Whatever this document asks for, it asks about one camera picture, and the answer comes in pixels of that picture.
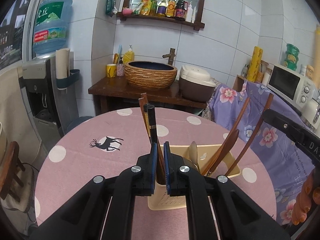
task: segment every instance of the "microwave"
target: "microwave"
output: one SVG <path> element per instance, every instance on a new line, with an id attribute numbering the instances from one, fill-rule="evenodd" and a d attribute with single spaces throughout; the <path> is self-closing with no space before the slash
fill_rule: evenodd
<path id="1" fill-rule="evenodd" d="M 310 79 L 282 65 L 274 65 L 267 87 L 300 112 L 316 90 Z"/>

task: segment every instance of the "yellow dish soap bottle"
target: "yellow dish soap bottle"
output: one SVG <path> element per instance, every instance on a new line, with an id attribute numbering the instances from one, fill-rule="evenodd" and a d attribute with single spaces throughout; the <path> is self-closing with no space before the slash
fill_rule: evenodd
<path id="1" fill-rule="evenodd" d="M 132 51 L 132 45 L 129 45 L 130 49 L 123 55 L 123 64 L 130 61 L 134 61 L 134 52 Z"/>

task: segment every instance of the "bronze faucet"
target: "bronze faucet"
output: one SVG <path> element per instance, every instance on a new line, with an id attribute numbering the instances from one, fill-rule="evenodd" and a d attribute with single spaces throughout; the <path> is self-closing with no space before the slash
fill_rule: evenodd
<path id="1" fill-rule="evenodd" d="M 173 58 L 176 56 L 175 51 L 176 49 L 170 48 L 169 54 L 162 55 L 163 58 L 166 58 L 166 57 L 168 58 L 168 65 L 173 64 Z"/>

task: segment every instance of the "woven sink basin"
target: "woven sink basin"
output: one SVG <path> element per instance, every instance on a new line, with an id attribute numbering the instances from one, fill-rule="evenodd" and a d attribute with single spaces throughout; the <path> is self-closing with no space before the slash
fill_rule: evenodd
<path id="1" fill-rule="evenodd" d="M 124 75 L 128 83 L 146 90 L 170 87 L 177 72 L 174 66 L 150 61 L 131 61 L 124 66 Z"/>

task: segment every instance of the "blue water bottle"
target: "blue water bottle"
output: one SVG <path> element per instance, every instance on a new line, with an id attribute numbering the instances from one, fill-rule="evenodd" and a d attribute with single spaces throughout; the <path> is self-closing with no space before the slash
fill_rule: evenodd
<path id="1" fill-rule="evenodd" d="M 44 0 L 40 3 L 33 30 L 33 51 L 45 54 L 61 49 L 67 42 L 72 0 Z"/>

